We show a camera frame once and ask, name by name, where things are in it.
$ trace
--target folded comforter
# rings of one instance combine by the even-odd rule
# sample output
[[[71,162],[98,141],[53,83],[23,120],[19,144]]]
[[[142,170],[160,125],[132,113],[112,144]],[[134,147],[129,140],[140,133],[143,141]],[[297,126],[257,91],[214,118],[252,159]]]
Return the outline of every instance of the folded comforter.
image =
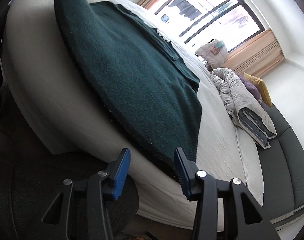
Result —
[[[276,137],[274,124],[239,77],[231,69],[217,68],[211,78],[233,123],[264,149],[270,148],[268,139]]]

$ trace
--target window frame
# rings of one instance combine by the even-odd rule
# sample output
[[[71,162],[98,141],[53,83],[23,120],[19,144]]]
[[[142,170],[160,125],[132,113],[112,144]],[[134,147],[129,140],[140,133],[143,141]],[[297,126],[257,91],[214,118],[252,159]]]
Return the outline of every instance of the window frame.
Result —
[[[155,15],[157,15],[161,10],[163,10],[167,5],[169,5],[172,1],[174,0],[167,0],[163,5],[161,5],[161,7],[154,13]],[[208,11],[205,15],[203,15],[200,19],[196,20],[192,25],[190,25],[188,28],[186,28],[180,35],[179,37],[182,37],[185,33],[187,33],[193,26],[195,26],[197,23],[199,23],[202,19],[204,19],[205,17],[207,17],[208,15],[210,15],[212,12],[216,11],[218,8],[220,8],[221,6],[223,6],[224,4],[226,4],[227,2],[229,2],[231,0],[225,0],[224,2],[222,2],[221,4],[217,5],[216,7],[214,7],[212,10]],[[247,3],[244,2],[244,0],[237,0],[238,3],[236,3],[235,5],[232,5],[231,7],[229,7],[228,9],[222,11],[220,14],[218,14],[217,16],[215,16],[210,22],[208,22],[207,24],[205,24],[204,26],[202,26],[201,28],[199,28],[194,34],[192,34],[190,37],[188,37],[184,43],[188,43],[191,39],[193,39],[195,36],[197,36],[201,31],[203,31],[204,29],[206,29],[208,26],[210,26],[212,23],[214,23],[216,20],[220,19],[222,16],[226,15],[228,12],[230,12],[231,10],[233,10],[234,8],[238,7],[239,5],[241,5],[246,11],[247,13],[250,15],[250,17],[254,20],[254,22],[257,24],[257,26],[259,27],[259,30],[252,34],[250,37],[248,37],[247,39],[245,39],[244,41],[242,41],[241,43],[239,43],[237,46],[235,46],[234,48],[232,48],[231,50],[229,50],[229,52],[233,51],[234,49],[236,49],[237,47],[239,47],[240,45],[242,45],[243,43],[247,42],[249,39],[255,37],[256,35],[258,35],[259,33],[262,33],[263,31],[265,31],[265,28],[263,26],[263,24],[260,22],[260,20],[258,19],[258,17],[254,14],[254,12],[251,10],[251,8],[247,5]]]

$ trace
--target window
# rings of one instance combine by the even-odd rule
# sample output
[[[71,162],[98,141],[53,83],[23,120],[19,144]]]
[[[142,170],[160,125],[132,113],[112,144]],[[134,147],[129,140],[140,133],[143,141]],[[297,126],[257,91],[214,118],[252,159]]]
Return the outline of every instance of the window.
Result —
[[[232,51],[264,31],[243,0],[158,0],[150,9],[192,52],[212,39]]]

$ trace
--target clothes hanging outside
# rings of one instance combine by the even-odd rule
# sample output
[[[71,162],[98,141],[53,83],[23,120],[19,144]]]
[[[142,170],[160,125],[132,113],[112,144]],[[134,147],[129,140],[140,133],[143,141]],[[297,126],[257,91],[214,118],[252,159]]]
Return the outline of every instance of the clothes hanging outside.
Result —
[[[201,12],[196,9],[193,5],[191,5],[187,0],[174,0],[172,3],[169,4],[169,8],[176,6],[180,9],[180,15],[184,15],[193,21],[196,17],[201,15]]]

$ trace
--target curtain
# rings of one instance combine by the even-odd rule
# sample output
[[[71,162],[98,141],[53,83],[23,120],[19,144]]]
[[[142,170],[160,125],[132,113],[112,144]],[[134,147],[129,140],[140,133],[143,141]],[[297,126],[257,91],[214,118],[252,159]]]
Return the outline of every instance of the curtain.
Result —
[[[244,72],[261,77],[279,62],[284,55],[271,29],[256,35],[228,54],[223,67],[243,75]]]

